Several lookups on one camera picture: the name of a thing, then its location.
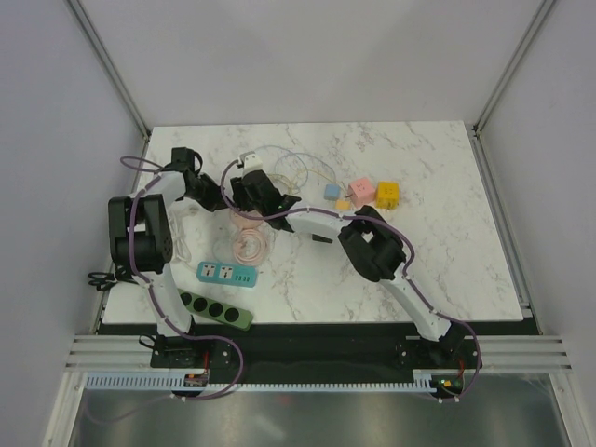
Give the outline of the blue plug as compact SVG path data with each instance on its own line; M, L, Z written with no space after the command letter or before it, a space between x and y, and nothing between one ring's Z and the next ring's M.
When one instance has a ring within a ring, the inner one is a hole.
M328 201L335 201L342 195L342 189L338 184L328 183L325 186L323 197Z

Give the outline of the black cube adapter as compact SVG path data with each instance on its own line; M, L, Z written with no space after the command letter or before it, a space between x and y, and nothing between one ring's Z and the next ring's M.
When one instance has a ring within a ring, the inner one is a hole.
M315 242L326 243L326 244L332 244L333 243L333 240L331 238L322 237L322 236L315 235L315 234L311 235L311 238Z

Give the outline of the teal power strip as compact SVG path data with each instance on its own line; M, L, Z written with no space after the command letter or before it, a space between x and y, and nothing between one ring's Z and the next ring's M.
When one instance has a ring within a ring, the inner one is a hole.
M201 262L197 267L196 277L200 282L210 284L253 288L256 285L258 273L252 266Z

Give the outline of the yellow plug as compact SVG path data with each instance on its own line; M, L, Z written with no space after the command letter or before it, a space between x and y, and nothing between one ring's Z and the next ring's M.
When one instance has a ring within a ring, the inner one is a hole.
M351 210L351 203L346 200L338 199L335 201L334 207L337 210Z

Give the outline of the pink cube plug adapter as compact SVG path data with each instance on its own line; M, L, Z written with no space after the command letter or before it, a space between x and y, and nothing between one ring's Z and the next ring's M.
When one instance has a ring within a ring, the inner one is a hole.
M347 196L355 209L375 201L376 189L368 178L360 178L348 185Z

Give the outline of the green power strip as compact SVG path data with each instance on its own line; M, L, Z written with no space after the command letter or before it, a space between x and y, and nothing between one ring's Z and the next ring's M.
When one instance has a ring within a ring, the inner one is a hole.
M246 309L182 289L178 289L178 293L185 308L194 316L206 318L244 332L251 327L253 314Z

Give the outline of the yellow cube plug adapter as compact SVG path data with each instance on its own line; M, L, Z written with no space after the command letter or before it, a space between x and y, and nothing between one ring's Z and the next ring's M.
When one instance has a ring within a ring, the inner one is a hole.
M400 202L400 186L396 182L379 182L376 190L376 207L394 210Z

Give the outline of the pink round power socket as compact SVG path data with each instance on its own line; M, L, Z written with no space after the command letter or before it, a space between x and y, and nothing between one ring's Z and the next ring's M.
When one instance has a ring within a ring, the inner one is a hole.
M249 212L248 215L250 216L250 218L247 218L246 216L239 215L238 213L231 211L230 220L232 224L240 230L254 229L263 223L261 215L258 212L252 211Z

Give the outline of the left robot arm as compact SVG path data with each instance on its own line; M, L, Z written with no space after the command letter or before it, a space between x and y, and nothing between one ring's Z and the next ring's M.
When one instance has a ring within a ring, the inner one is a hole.
M178 337L172 356L184 366L197 365L204 356L203 342L192 335L194 319L183 304L171 271L174 242L169 208L185 198L209 212L224 210L220 185L201 171L203 160L193 149L175 147L171 161L154 173L133 196L108 201L108 235L112 261L131 273L144 290L156 317L157 331Z

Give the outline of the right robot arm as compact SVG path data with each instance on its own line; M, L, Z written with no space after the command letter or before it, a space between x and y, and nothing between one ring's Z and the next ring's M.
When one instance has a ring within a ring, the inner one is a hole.
M373 207L365 205L346 214L309 207L298 196L281 194L260 169L234 177L230 184L232 209L241 216L254 210L278 231L338 241L358 274L380 284L406 311L433 364L448 366L459 357L465 332L442 316L409 278L412 244Z

